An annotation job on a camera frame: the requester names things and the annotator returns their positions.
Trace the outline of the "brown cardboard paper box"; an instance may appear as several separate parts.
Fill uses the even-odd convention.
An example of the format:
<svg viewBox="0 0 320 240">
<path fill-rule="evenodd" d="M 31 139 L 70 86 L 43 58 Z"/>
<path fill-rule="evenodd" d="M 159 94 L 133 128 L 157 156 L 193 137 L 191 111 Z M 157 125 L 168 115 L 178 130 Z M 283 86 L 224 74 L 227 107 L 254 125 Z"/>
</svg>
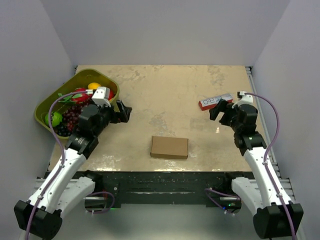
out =
<svg viewBox="0 0 320 240">
<path fill-rule="evenodd" d="M 186 160 L 188 144 L 188 138 L 152 136 L 150 156 L 168 160 Z"/>
</svg>

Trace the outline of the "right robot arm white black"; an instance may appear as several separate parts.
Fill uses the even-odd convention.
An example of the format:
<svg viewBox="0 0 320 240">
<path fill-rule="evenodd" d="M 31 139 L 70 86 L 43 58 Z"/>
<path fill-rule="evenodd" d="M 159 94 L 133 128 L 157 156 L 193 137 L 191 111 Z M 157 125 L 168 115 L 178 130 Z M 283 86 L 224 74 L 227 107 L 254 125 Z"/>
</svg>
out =
<svg viewBox="0 0 320 240">
<path fill-rule="evenodd" d="M 268 154 L 263 136 L 257 131 L 258 110 L 252 101 L 241 104 L 220 99 L 209 110 L 214 121 L 222 113 L 219 123 L 234 132 L 234 144 L 249 165 L 257 188 L 245 177 L 223 183 L 223 192 L 230 197 L 237 195 L 253 218 L 256 234 L 261 239 L 282 237 L 297 238 L 304 211 L 294 203 L 278 178 Z"/>
</svg>

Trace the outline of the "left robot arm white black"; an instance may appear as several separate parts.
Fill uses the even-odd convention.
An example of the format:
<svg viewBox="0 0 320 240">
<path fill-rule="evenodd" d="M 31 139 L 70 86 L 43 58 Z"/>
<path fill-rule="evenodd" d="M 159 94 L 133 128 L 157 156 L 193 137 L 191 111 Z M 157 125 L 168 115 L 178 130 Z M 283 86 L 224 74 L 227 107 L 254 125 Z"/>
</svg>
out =
<svg viewBox="0 0 320 240">
<path fill-rule="evenodd" d="M 78 126 L 62 145 L 61 157 L 42 185 L 27 201 L 19 200 L 14 213 L 24 238 L 34 235 L 51 240 L 59 232 L 63 219 L 87 196 L 99 196 L 104 184 L 94 174 L 80 177 L 71 187 L 71 179 L 97 147 L 98 137 L 109 124 L 127 123 L 132 112 L 121 100 L 113 106 L 90 104 L 82 108 Z"/>
</svg>

